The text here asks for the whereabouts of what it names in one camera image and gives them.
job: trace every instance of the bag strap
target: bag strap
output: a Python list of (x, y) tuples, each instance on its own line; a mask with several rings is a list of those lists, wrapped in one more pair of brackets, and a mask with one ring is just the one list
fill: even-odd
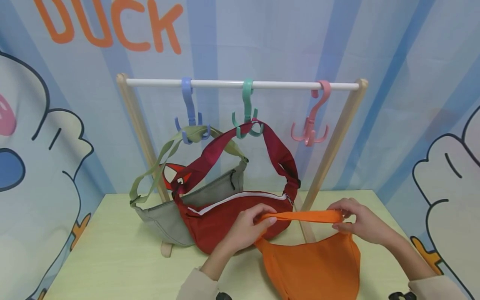
[[(306, 221), (315, 223), (340, 223), (343, 222), (343, 214), (339, 210), (320, 210), (320, 211), (299, 211), (299, 212), (283, 212), (277, 214), (264, 214), (260, 217), (257, 223), (269, 218), (276, 217), (277, 221)], [(265, 246), (269, 243), (263, 238), (263, 235), (267, 232), (265, 230), (255, 241), (255, 247), (263, 252)]]
[[(167, 165), (166, 162), (167, 160), (172, 157), (178, 150), (182, 139), (182, 131), (185, 131), (187, 133), (187, 138), (191, 140), (194, 143), (198, 143), (199, 141), (202, 140), (202, 135), (204, 135), (207, 132), (207, 126), (186, 126), (183, 127), (177, 134), (175, 134), (168, 142), (163, 145), (162, 149), (160, 150), (160, 154), (158, 155), (158, 158), (156, 159), (154, 165), (144, 174), (140, 175), (135, 179), (135, 181), (132, 184), (132, 188), (130, 190), (130, 206), (135, 207), (136, 203), (144, 203), (148, 197), (151, 195), (153, 190), (158, 184), (158, 181), (162, 177), (163, 170), (165, 169), (165, 166)], [(213, 127), (210, 127), (210, 134), (216, 138), (223, 133), (219, 131), (218, 129), (215, 129)], [(163, 158), (163, 156), (170, 150), (170, 153), (168, 154), (167, 158), (165, 161), (161, 164), (159, 172), (155, 175), (152, 186), (150, 187), (150, 190), (148, 191), (148, 194), (146, 196), (141, 197), (138, 194), (138, 186), (140, 185), (140, 182), (143, 180), (145, 176), (152, 175), (157, 168), (160, 165), (160, 162)], [(244, 161), (245, 163), (248, 163), (248, 159), (243, 155), (243, 152), (240, 150), (238, 145), (234, 141), (230, 141), (226, 147), (225, 147), (225, 152), (233, 155), (233, 156), (238, 156)]]
[[(290, 199), (295, 199), (297, 190), (300, 187), (300, 180), (292, 154), (278, 138), (275, 132), (267, 124), (261, 121), (255, 120), (240, 125), (241, 134), (247, 134), (255, 123), (259, 123), (264, 127), (264, 141), (273, 167), (280, 176), (287, 178), (284, 193), (289, 196)], [(170, 183), (173, 189), (174, 200), (176, 202), (181, 201), (178, 195), (188, 193), (203, 180), (213, 165), (217, 162), (222, 150), (226, 147), (229, 141), (237, 135), (237, 128), (238, 127), (233, 128), (214, 139), (207, 147), (205, 147), (202, 155), (198, 159), (177, 173), (173, 181)], [(188, 181), (184, 183), (178, 182), (178, 179), (190, 173), (191, 175)]]

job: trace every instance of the hook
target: hook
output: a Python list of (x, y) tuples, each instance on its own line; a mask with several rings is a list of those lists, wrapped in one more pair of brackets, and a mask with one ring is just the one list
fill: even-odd
[[(181, 93), (183, 96), (183, 101), (185, 102), (185, 106), (187, 107), (187, 116), (188, 116), (188, 125), (195, 126), (197, 125), (195, 120), (195, 106), (193, 105), (193, 88), (192, 88), (192, 79), (190, 77), (183, 77), (181, 79)], [(198, 125), (202, 125), (203, 118), (202, 113), (198, 112)], [(179, 118), (175, 117), (175, 126), (177, 127), (177, 131), (181, 130), (179, 124)], [(192, 141), (187, 138), (187, 133), (182, 131), (183, 142), (185, 144), (190, 145)], [(202, 135), (202, 140), (206, 140), (210, 137), (210, 124), (207, 125), (207, 134)]]
[[(313, 146), (314, 143), (321, 143), (324, 140), (326, 140), (328, 135), (328, 130), (329, 130), (329, 126), (327, 125), (324, 135), (319, 139), (315, 139), (315, 135), (316, 135), (315, 117), (317, 115), (317, 111), (328, 100), (328, 98), (330, 97), (330, 93), (332, 91), (330, 83), (328, 81), (319, 80), (318, 83), (320, 83), (320, 85), (322, 86), (324, 93), (322, 95), (322, 98), (320, 98), (320, 100), (317, 102), (317, 104), (313, 106), (309, 116), (305, 120), (305, 124), (303, 125), (302, 135), (300, 137), (294, 136), (295, 122), (293, 122), (292, 128), (290, 130), (290, 136), (292, 137), (292, 139), (298, 142), (305, 141), (305, 146), (307, 147), (311, 147)], [(318, 90), (312, 90), (312, 97), (318, 98)]]
[[(252, 85), (253, 85), (252, 79), (245, 79), (245, 81), (243, 82), (241, 97), (243, 100), (243, 107), (244, 107), (244, 119), (243, 119), (244, 124), (252, 121), (251, 119), (252, 103), (250, 101), (250, 96), (253, 94)], [(258, 114), (258, 110), (255, 108), (253, 110), (253, 122), (256, 122), (257, 114)], [(253, 129), (250, 129), (248, 133), (242, 135), (240, 132), (240, 125), (237, 123), (237, 120), (235, 118), (235, 112), (232, 113), (232, 122), (233, 122), (233, 125), (237, 128), (237, 138), (239, 139), (245, 138), (248, 133), (252, 136), (260, 136), (264, 132), (264, 126), (263, 124), (261, 124), (260, 132), (255, 132)]]

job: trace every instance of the beige sleeve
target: beige sleeve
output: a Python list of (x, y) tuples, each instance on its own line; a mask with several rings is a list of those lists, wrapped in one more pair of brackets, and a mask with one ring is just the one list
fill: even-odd
[(408, 283), (418, 300), (467, 300), (458, 286), (447, 276), (435, 276)]
[(193, 269), (181, 285), (177, 300), (215, 300), (217, 294), (218, 282)]

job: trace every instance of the orange bag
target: orange bag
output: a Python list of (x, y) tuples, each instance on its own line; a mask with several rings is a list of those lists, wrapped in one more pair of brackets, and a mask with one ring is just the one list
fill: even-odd
[[(335, 210), (265, 214), (277, 222), (300, 220), (339, 223)], [(350, 233), (337, 233), (312, 244), (282, 246), (260, 237), (255, 246), (283, 300), (355, 300), (360, 287), (360, 251)]]

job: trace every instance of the white zipper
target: white zipper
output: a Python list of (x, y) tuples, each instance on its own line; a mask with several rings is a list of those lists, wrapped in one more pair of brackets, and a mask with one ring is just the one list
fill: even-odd
[(277, 200), (286, 200), (288, 199), (287, 195), (286, 194), (283, 194), (282, 196), (277, 196), (277, 195), (272, 195), (272, 194), (268, 194), (268, 193), (263, 193), (263, 192), (239, 192), (238, 194), (235, 194), (235, 195), (232, 195), (228, 198), (225, 198), (223, 199), (222, 201), (219, 201), (217, 203), (214, 203), (210, 206), (207, 206), (206, 208), (202, 209), (201, 211), (197, 212), (196, 210), (194, 210), (193, 208), (191, 207), (188, 207), (188, 209), (190, 209), (191, 211), (193, 211), (194, 213), (196, 214), (199, 214), (201, 216), (203, 216), (205, 213), (209, 212), (211, 209), (213, 209), (214, 207), (217, 207), (225, 202), (228, 202), (230, 200), (233, 200), (233, 199), (236, 199), (236, 198), (240, 198), (240, 197), (245, 197), (245, 196), (252, 196), (252, 197), (266, 197), (266, 198), (272, 198), (272, 199), (277, 199)]

